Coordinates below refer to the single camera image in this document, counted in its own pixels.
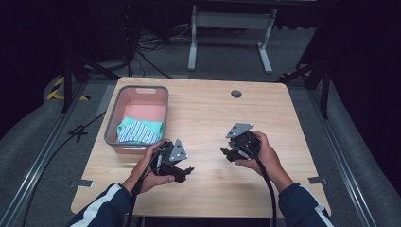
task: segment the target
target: striped cloth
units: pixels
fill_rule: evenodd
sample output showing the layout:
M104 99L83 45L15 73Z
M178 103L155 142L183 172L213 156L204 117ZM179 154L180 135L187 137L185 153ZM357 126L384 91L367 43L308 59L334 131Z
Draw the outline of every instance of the striped cloth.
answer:
M159 140L160 136L140 121L125 126L118 134L118 142L120 143L154 144Z

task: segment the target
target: person's left hand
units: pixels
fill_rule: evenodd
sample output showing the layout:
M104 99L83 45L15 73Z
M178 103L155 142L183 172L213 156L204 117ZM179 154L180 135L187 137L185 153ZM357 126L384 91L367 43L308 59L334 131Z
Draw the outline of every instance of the person's left hand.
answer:
M135 168L132 170L131 175L129 178L123 182L123 185L127 188L127 190L131 193L133 187L135 186L138 179L141 177L142 172L144 172L145 168L147 167L148 163L151 160L153 155L153 151L159 144L155 144L150 146L145 156L136 164ZM142 189L140 193L144 193L149 191L151 188L157 185L162 185L166 183L174 182L174 176L166 175L166 176L156 176L151 169L148 169L147 177L144 179L144 183L142 185Z

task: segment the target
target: hand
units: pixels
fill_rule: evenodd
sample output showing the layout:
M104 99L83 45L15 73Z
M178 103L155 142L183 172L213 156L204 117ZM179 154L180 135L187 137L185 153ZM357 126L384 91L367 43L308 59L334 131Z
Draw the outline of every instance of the hand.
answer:
M144 172L145 168L147 167L148 163L151 160L153 155L153 151L159 144L155 144L150 146L145 156L136 164L135 168L132 170L131 175L129 178L123 182L123 185L127 188L127 190L131 193L133 187L135 186L138 179L141 177L142 173ZM151 169L148 169L147 177L144 179L144 183L142 185L142 189L140 193L144 193L149 191L151 188L157 185L162 185L166 183L174 182L174 176L166 175L166 176L156 176Z
M260 131L252 131L260 139L260 151L258 158L265 166L270 180L277 187L279 192L293 184L293 181L281 166L280 160L275 150L270 146L268 137ZM236 160L235 164L255 170L261 175L260 167L255 160Z

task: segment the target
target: table hole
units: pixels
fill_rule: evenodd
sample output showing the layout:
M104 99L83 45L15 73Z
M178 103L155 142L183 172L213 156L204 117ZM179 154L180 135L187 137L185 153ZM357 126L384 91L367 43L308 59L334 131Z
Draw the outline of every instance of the table hole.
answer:
M242 97L242 93L240 91L238 91L238 90L233 90L231 92L231 96L239 98L239 97Z

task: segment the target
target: yellow tape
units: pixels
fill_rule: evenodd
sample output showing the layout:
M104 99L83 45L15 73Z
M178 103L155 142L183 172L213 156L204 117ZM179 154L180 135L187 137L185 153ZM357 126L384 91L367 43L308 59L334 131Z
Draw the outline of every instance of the yellow tape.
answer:
M64 100L64 95L58 95L57 91L61 87L61 84L64 82L64 77L60 76L59 79L57 79L56 83L54 84L53 88L51 89L49 95L47 96L47 99L60 99ZM91 96L81 96L79 100L81 101L89 101L91 99Z

